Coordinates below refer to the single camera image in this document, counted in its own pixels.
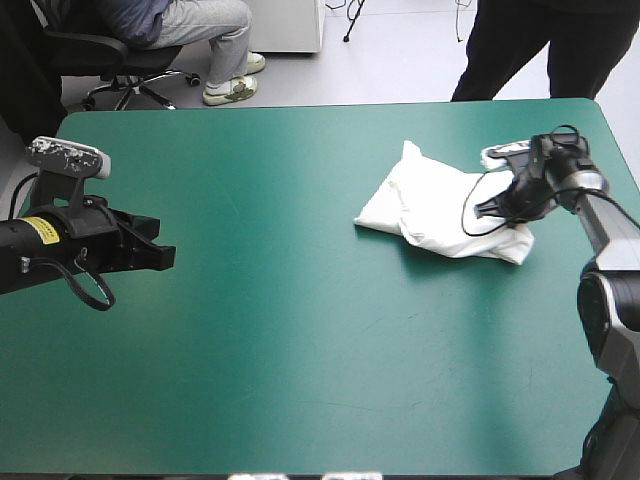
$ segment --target white cabinet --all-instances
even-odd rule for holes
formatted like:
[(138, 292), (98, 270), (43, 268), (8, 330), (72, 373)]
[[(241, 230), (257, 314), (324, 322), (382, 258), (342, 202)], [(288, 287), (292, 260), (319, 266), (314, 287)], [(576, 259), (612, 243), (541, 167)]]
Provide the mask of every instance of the white cabinet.
[(244, 0), (253, 14), (251, 50), (319, 52), (325, 0)]

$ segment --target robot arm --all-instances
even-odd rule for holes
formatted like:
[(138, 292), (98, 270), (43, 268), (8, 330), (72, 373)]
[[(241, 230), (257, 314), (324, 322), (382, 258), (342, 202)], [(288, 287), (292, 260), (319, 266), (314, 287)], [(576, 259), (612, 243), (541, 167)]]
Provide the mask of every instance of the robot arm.
[(640, 479), (640, 228), (607, 191), (589, 145), (573, 127), (532, 137), (529, 148), (495, 149), (514, 172), (507, 190), (476, 206), (507, 224), (562, 206), (579, 216), (594, 250), (583, 269), (578, 311), (596, 366), (613, 388), (584, 444), (581, 465), (559, 478)]
[[(107, 155), (38, 137), (27, 156), (39, 172), (25, 217), (0, 221), (0, 294), (62, 277), (87, 305), (108, 310), (115, 297), (100, 274), (173, 266), (175, 247), (152, 242), (159, 220), (113, 210), (106, 199), (85, 195), (86, 179), (109, 176)], [(78, 273), (88, 275), (104, 299), (91, 296), (75, 280)]]

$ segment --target black pants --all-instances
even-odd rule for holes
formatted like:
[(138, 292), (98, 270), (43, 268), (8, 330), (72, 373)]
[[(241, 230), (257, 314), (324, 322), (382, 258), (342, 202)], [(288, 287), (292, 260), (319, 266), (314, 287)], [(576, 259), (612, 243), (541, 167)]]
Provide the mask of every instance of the black pants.
[(25, 144), (38, 135), (55, 135), (67, 114), (60, 103), (60, 75), (48, 61), (31, 2), (0, 0), (0, 115)]
[(469, 63), (452, 101), (492, 99), (547, 43), (551, 96), (593, 99), (629, 50), (639, 18), (640, 11), (569, 13), (529, 0), (478, 0)]

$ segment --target gray pants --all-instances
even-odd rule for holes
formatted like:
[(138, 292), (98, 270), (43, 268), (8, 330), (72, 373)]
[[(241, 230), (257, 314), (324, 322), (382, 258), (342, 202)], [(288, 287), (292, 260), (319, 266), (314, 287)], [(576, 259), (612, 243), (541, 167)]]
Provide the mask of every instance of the gray pants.
[(209, 40), (207, 82), (220, 85), (247, 72), (251, 11), (242, 0), (173, 0), (162, 14), (162, 30), (147, 48)]

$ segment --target sneaker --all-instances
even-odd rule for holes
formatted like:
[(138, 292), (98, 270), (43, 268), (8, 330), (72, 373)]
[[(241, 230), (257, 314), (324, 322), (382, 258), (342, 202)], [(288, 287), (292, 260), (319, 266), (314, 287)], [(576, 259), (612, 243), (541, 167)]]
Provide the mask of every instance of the sneaker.
[(259, 53), (249, 52), (247, 55), (247, 75), (258, 73), (264, 70), (267, 61)]
[(258, 89), (258, 81), (250, 76), (235, 77), (218, 88), (205, 87), (202, 101), (209, 106), (239, 102), (253, 96)]

